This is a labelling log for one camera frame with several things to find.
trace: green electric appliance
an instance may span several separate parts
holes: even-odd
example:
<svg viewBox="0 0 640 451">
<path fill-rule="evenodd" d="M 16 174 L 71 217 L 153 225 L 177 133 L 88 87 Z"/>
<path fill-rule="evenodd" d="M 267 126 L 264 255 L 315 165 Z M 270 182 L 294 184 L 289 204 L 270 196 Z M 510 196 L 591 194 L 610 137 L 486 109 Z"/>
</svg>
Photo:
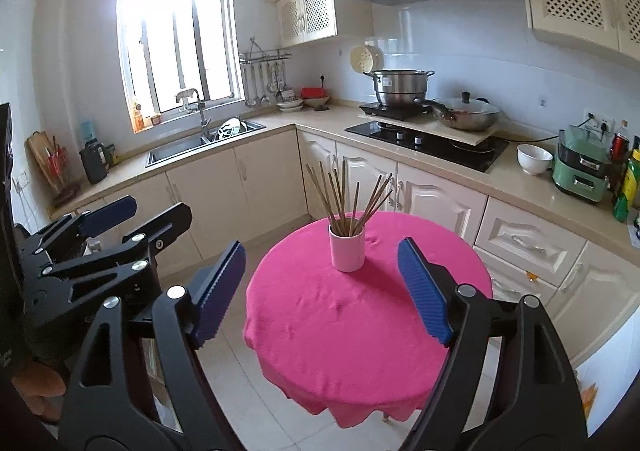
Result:
<svg viewBox="0 0 640 451">
<path fill-rule="evenodd" d="M 564 193 L 600 202 L 607 190 L 610 137 L 577 126 L 561 129 L 553 180 Z"/>
</svg>

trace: faucet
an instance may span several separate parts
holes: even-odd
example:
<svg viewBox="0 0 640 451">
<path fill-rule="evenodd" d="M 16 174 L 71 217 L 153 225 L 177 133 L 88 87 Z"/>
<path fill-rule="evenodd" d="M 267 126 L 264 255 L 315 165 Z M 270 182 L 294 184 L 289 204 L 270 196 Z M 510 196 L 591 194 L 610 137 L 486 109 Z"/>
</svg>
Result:
<svg viewBox="0 0 640 451">
<path fill-rule="evenodd" d="M 207 140 L 211 140 L 211 134 L 209 132 L 209 123 L 211 121 L 210 118 L 204 118 L 204 108 L 205 104 L 203 100 L 200 100 L 200 94 L 198 93 L 196 88 L 189 88 L 188 90 L 181 90 L 178 94 L 175 95 L 175 102 L 178 103 L 184 98 L 191 98 L 193 94 L 196 95 L 198 111 L 200 112 L 200 130 L 202 131 L 202 135 Z M 184 109 L 190 111 L 189 105 L 185 104 Z"/>
</svg>

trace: black cable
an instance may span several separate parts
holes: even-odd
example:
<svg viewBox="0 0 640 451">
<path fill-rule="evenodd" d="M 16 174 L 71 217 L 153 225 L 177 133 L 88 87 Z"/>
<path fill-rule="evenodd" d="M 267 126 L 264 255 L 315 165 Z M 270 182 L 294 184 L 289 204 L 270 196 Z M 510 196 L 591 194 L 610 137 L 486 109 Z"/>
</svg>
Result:
<svg viewBox="0 0 640 451">
<path fill-rule="evenodd" d="M 591 120 L 591 117 L 589 117 L 584 122 L 581 122 L 576 127 L 584 126 L 590 120 Z M 560 134 L 558 133 L 557 135 L 548 136 L 547 138 L 540 138 L 539 140 L 513 140 L 512 138 L 502 138 L 501 136 L 495 136 L 494 138 L 497 138 L 499 140 L 505 140 L 507 142 L 518 142 L 519 144 L 535 144 L 536 142 L 545 142 L 546 140 L 553 140 L 555 138 L 558 138 L 559 136 L 560 136 Z"/>
</svg>

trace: window frame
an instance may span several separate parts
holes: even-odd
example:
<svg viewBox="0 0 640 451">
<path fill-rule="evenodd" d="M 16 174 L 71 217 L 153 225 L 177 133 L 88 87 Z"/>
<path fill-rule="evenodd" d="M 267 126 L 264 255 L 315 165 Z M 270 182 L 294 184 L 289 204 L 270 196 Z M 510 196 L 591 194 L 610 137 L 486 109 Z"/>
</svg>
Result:
<svg viewBox="0 0 640 451">
<path fill-rule="evenodd" d="M 133 78 L 131 75 L 131 69 L 129 64 L 129 51 L 127 49 L 127 44 L 126 44 L 126 27 L 125 27 L 124 19 L 122 17 L 122 9 L 121 9 L 122 1 L 123 0 L 118 0 L 118 4 L 117 4 L 118 46 L 120 49 L 120 65 L 122 69 L 122 79 L 123 79 L 124 89 L 127 97 L 127 104 L 129 105 L 129 110 L 130 110 L 131 104 L 134 99 L 134 88 L 133 88 Z M 202 90 L 203 90 L 203 95 L 201 95 L 200 97 L 202 98 L 202 100 L 204 100 L 206 109 L 215 108 L 218 106 L 224 106 L 226 104 L 232 104 L 234 102 L 239 102 L 240 100 L 242 100 L 242 88 L 240 87 L 240 82 L 239 82 L 240 68 L 239 68 L 238 46 L 236 44 L 236 39 L 235 39 L 235 24 L 233 22 L 232 0 L 221 0 L 220 5 L 222 8 L 223 41 L 224 41 L 225 52 L 226 52 L 226 74 L 229 81 L 231 94 L 227 97 L 211 100 L 209 95 L 209 81 L 207 81 L 206 70 L 204 65 L 204 55 L 202 50 L 202 40 L 200 37 L 200 25 L 199 25 L 199 18 L 198 18 L 198 12 L 197 12 L 197 5 L 195 0 L 191 0 L 191 15 L 193 19 L 193 34 L 195 39 L 196 58 L 198 62 L 198 71 L 200 74 L 200 84 L 202 85 Z M 181 86 L 184 86 L 184 75 L 182 73 L 182 65 L 180 60 L 175 12 L 173 14 L 173 25 L 174 25 L 174 46 L 175 46 L 175 52 L 176 52 L 178 81 L 180 82 Z M 154 77 L 153 69 L 151 65 L 150 51 L 148 46 L 148 36 L 146 32 L 146 20 L 144 17 L 142 18 L 141 27 L 142 27 L 141 41 L 143 42 L 143 48 L 144 48 L 147 82 L 148 82 L 149 92 L 151 95 L 152 105 L 154 107 L 155 113 L 159 113 L 162 116 L 163 121 L 171 120 L 181 116 L 187 116 L 188 114 L 194 113 L 196 111 L 195 109 L 193 110 L 186 109 L 185 107 L 186 101 L 187 101 L 186 99 L 183 100 L 181 106 L 172 108 L 171 110 L 160 111 L 158 94 L 156 93 L 156 87 L 153 79 Z"/>
</svg>

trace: steel pot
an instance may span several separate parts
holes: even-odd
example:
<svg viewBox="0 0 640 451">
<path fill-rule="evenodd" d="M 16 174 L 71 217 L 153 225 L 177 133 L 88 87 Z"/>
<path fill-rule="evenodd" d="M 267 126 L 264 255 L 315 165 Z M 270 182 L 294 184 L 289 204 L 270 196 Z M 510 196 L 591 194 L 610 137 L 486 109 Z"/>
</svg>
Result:
<svg viewBox="0 0 640 451">
<path fill-rule="evenodd" d="M 462 99 L 448 98 L 428 100 L 433 114 L 445 126 L 462 131 L 484 131 L 498 120 L 500 110 L 485 98 L 469 99 L 469 92 L 462 92 Z"/>
<path fill-rule="evenodd" d="M 383 106 L 415 106 L 427 94 L 427 79 L 434 71 L 377 70 L 364 72 L 373 79 L 376 98 Z"/>
</svg>

